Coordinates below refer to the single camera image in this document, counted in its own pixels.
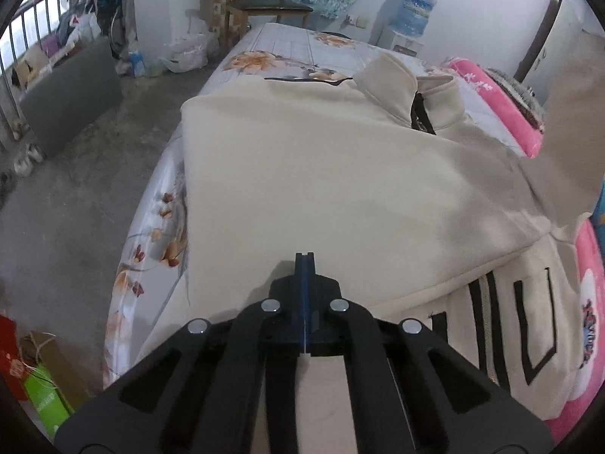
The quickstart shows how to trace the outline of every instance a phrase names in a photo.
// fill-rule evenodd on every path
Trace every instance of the door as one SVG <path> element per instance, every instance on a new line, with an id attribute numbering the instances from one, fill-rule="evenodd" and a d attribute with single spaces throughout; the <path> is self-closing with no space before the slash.
<path id="1" fill-rule="evenodd" d="M 581 31 L 582 22 L 577 18 L 570 0 L 562 0 L 546 42 L 523 80 L 523 85 L 534 90 L 540 104 L 546 103 L 552 78 L 565 64 Z"/>
<path id="2" fill-rule="evenodd" d="M 544 47 L 548 35 L 551 33 L 552 26 L 555 25 L 557 14 L 561 8 L 563 0 L 551 0 L 542 19 L 542 23 L 538 28 L 538 32 L 534 37 L 534 41 L 531 43 L 527 54 L 519 63 L 519 67 L 515 73 L 515 80 L 522 82 L 527 77 L 527 74 L 532 69 L 536 58 L 540 55 L 540 51 Z"/>

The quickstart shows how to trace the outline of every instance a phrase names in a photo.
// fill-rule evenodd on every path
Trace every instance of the shoe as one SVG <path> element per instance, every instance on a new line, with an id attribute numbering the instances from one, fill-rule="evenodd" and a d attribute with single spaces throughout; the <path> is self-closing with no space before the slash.
<path id="1" fill-rule="evenodd" d="M 14 173 L 17 176 L 27 177 L 31 174 L 31 171 L 34 170 L 34 164 L 31 162 L 31 159 L 26 155 L 25 157 L 20 157 L 19 159 L 14 161 Z"/>
<path id="2" fill-rule="evenodd" d="M 25 145 L 25 154 L 30 159 L 38 162 L 38 164 L 44 162 L 44 151 L 42 150 L 42 147 L 40 147 L 40 145 L 38 145 L 37 143 L 28 143 L 27 145 Z"/>
<path id="3" fill-rule="evenodd" d="M 0 192 L 4 194 L 8 194 L 13 191 L 14 186 L 16 186 L 17 180 L 14 178 L 13 171 L 6 171 L 4 173 L 0 173 Z"/>
<path id="4" fill-rule="evenodd" d="M 21 120 L 14 120 L 10 125 L 10 130 L 13 134 L 13 138 L 15 141 L 19 141 L 23 136 L 23 129 L 21 127 Z"/>
<path id="5" fill-rule="evenodd" d="M 0 209 L 4 206 L 8 194 L 13 191 L 16 180 L 12 171 L 0 173 Z"/>

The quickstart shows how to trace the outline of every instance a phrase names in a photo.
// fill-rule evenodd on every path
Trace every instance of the beige sweatshirt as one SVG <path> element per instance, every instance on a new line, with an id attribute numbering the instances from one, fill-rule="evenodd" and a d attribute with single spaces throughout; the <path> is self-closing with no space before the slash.
<path id="1" fill-rule="evenodd" d="M 591 72 L 573 60 L 553 87 L 534 160 L 472 123 L 455 80 L 416 79 L 390 56 L 338 86 L 242 77 L 186 102 L 189 281 L 141 354 L 193 317 L 234 317 L 313 251 L 318 273 L 375 317 L 438 319 L 442 331 L 445 314 L 454 348 L 541 418 L 557 416 L 582 353 L 571 242 L 605 171 L 605 72 Z M 417 91 L 436 136 L 409 128 Z M 300 376 L 301 451 L 349 452 L 341 359 L 315 364 Z"/>

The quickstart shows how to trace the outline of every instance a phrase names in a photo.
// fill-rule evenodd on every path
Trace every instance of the wall socket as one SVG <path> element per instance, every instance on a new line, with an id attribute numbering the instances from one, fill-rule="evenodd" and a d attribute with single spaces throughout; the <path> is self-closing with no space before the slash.
<path id="1" fill-rule="evenodd" d="M 368 27 L 370 23 L 370 19 L 368 17 L 355 17 L 353 15 L 347 15 L 344 18 L 344 25 L 354 25 L 360 29 L 365 29 Z"/>
<path id="2" fill-rule="evenodd" d="M 355 27 L 359 27 L 360 29 L 365 29 L 368 27 L 369 23 L 370 19 L 368 19 L 368 17 L 357 17 L 357 19 L 355 19 Z"/>

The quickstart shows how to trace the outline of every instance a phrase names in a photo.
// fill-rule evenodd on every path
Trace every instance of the pink blanket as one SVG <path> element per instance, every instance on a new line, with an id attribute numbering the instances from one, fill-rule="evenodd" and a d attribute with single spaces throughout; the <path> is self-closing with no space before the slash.
<path id="1" fill-rule="evenodd" d="M 605 278 L 597 238 L 585 221 L 576 239 L 584 316 L 584 361 L 576 385 L 558 418 L 546 424 L 556 443 L 571 431 L 597 395 L 605 379 Z"/>
<path id="2" fill-rule="evenodd" d="M 528 157 L 538 155 L 542 145 L 542 133 L 531 127 L 509 96 L 479 65 L 462 58 L 454 58 L 446 66 L 455 70 L 487 102 Z"/>
<path id="3" fill-rule="evenodd" d="M 542 134 L 531 127 L 506 93 L 479 65 L 456 58 L 447 66 L 463 77 L 488 103 L 528 157 L 538 155 Z M 605 275 L 601 251 L 589 220 L 580 228 L 576 251 L 584 316 L 584 360 L 563 411 L 558 418 L 546 422 L 556 443 L 574 428 L 605 381 L 605 339 L 602 338 L 605 333 Z"/>

